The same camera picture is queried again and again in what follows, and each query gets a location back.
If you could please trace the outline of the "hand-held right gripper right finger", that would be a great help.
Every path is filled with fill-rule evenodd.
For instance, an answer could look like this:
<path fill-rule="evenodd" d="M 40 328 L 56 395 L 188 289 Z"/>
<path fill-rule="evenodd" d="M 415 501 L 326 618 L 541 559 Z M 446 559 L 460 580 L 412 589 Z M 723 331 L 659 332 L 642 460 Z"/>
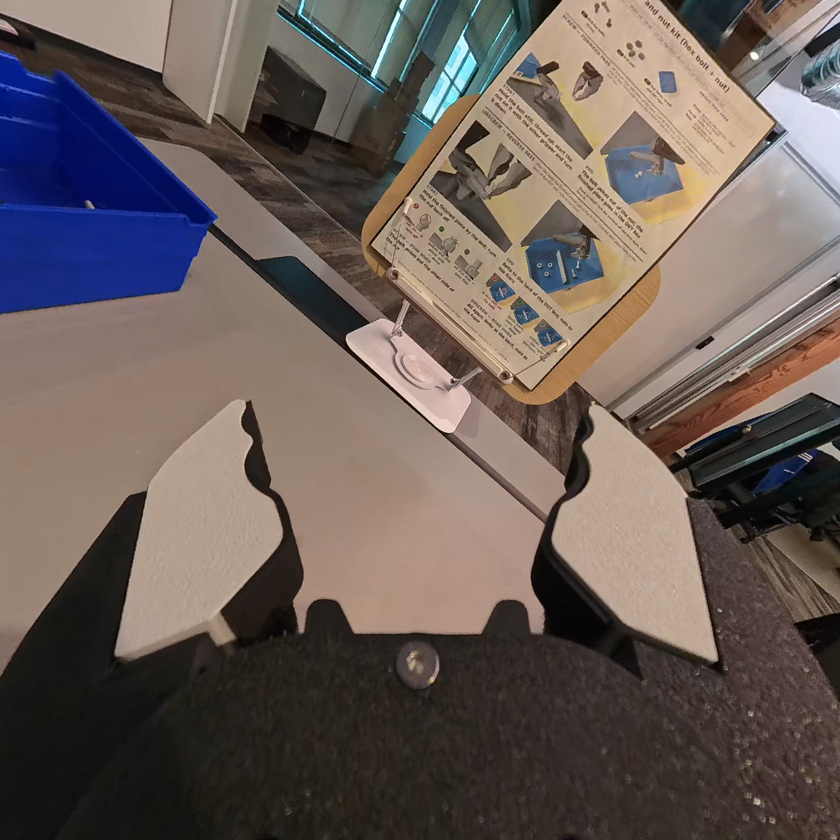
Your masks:
<path fill-rule="evenodd" d="M 542 632 L 641 675 L 634 644 L 721 670 L 689 499 L 624 425 L 591 404 L 532 562 Z"/>

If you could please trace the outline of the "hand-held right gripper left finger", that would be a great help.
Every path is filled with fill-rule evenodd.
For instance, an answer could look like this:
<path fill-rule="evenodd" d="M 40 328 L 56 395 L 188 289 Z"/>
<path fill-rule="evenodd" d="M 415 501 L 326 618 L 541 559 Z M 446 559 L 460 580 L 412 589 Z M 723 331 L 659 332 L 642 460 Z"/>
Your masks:
<path fill-rule="evenodd" d="M 114 655 L 135 660 L 200 635 L 220 647 L 295 633 L 302 583 L 254 407 L 232 401 L 150 481 Z"/>

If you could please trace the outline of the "dark framed panel on stand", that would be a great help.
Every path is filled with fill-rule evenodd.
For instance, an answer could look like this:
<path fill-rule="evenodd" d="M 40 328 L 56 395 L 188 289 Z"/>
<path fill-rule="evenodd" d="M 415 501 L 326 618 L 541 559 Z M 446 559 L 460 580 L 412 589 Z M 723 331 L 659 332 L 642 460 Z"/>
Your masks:
<path fill-rule="evenodd" d="M 742 543 L 802 525 L 812 539 L 838 535 L 839 405 L 810 393 L 689 446 L 669 465 L 685 472 L 692 498 L 711 503 L 724 529 Z M 782 487 L 754 496 L 768 469 L 809 449 L 810 465 Z"/>

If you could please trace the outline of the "blue striped jacket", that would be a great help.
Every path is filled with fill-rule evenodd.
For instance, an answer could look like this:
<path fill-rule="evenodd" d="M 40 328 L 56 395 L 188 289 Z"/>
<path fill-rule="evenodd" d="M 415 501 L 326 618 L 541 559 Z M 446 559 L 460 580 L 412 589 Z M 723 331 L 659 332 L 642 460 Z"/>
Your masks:
<path fill-rule="evenodd" d="M 809 466 L 818 452 L 816 448 L 809 449 L 773 465 L 751 489 L 752 494 L 760 496 L 782 487 Z"/>

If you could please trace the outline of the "blue plastic bin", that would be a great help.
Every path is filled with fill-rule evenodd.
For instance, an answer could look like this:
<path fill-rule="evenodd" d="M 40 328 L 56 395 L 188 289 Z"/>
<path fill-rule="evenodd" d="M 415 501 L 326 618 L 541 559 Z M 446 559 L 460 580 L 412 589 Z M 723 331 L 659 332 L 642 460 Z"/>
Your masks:
<path fill-rule="evenodd" d="M 2 313 L 178 291 L 216 220 L 67 74 L 2 53 Z"/>

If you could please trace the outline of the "white board panel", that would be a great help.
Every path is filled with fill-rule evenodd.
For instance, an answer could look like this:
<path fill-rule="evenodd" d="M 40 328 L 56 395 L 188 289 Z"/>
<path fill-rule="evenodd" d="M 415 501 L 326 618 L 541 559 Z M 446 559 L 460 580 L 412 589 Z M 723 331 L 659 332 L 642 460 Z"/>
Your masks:
<path fill-rule="evenodd" d="M 838 224 L 838 185 L 782 135 L 662 259 L 654 304 L 579 384 L 630 417 L 814 287 Z"/>

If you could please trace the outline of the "printed instruction sheet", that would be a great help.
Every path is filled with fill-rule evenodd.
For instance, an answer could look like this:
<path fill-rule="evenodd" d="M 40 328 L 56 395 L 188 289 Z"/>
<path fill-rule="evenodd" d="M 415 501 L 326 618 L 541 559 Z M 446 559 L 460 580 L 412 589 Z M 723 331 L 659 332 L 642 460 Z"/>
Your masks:
<path fill-rule="evenodd" d="M 371 249 L 499 383 L 533 393 L 773 127 L 664 2 L 561 2 Z"/>

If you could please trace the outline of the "black storage case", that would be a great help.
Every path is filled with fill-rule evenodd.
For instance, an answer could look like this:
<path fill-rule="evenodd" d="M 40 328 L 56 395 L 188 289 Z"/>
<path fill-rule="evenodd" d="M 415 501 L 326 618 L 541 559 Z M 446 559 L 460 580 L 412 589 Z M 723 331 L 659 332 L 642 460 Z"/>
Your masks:
<path fill-rule="evenodd" d="M 293 59 L 267 47 L 248 114 L 276 144 L 301 154 L 309 145 L 326 90 Z"/>

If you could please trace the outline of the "cardboard boxes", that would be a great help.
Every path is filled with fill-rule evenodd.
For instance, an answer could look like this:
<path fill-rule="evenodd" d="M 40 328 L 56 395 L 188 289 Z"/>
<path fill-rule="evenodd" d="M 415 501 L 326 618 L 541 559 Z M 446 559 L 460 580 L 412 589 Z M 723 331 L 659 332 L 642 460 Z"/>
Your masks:
<path fill-rule="evenodd" d="M 434 62 L 419 52 L 404 78 L 394 77 L 379 99 L 362 111 L 351 137 L 351 156 L 370 175 L 382 176 L 393 162 L 433 68 Z"/>

